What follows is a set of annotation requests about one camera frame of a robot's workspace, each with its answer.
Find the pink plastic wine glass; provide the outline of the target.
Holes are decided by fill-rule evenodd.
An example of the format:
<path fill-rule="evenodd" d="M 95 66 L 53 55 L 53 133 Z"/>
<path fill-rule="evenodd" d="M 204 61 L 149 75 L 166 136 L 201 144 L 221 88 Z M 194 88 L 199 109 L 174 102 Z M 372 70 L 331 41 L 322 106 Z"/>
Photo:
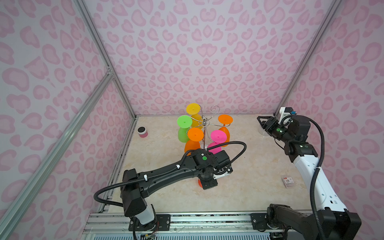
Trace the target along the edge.
<path fill-rule="evenodd" d="M 208 148 L 217 146 L 218 144 L 225 143 L 227 141 L 227 135 L 221 130 L 215 130 L 211 132 L 211 140 L 213 141 L 208 145 Z M 209 150 L 212 154 L 216 154 L 222 151 L 222 147 L 217 147 L 215 149 Z"/>

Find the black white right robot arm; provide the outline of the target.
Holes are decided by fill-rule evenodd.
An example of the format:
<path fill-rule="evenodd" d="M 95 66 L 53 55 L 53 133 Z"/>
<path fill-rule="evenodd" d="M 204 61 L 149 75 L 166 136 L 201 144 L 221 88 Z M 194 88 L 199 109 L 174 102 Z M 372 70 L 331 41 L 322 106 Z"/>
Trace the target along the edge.
<path fill-rule="evenodd" d="M 261 128 L 283 142 L 285 155 L 301 174 L 310 195 L 312 213 L 305 215 L 287 205 L 270 204 L 266 222 L 271 228 L 287 227 L 306 240 L 353 240 L 362 220 L 340 200 L 322 165 L 325 136 L 314 120 L 301 115 L 257 118 Z"/>

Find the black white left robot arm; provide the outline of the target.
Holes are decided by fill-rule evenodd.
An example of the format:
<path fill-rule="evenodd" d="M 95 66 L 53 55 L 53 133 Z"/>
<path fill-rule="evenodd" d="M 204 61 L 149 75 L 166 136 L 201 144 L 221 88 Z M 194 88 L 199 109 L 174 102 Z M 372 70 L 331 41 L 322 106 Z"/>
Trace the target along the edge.
<path fill-rule="evenodd" d="M 126 170 L 122 182 L 131 183 L 121 187 L 124 215 L 138 217 L 141 224 L 146 225 L 156 217 L 145 198 L 156 191 L 190 178 L 198 178 L 203 190 L 208 190 L 218 185 L 219 176 L 231 172 L 231 160 L 225 151 L 213 154 L 203 149 L 185 153 L 180 161 L 160 169 L 141 173 L 135 169 Z"/>

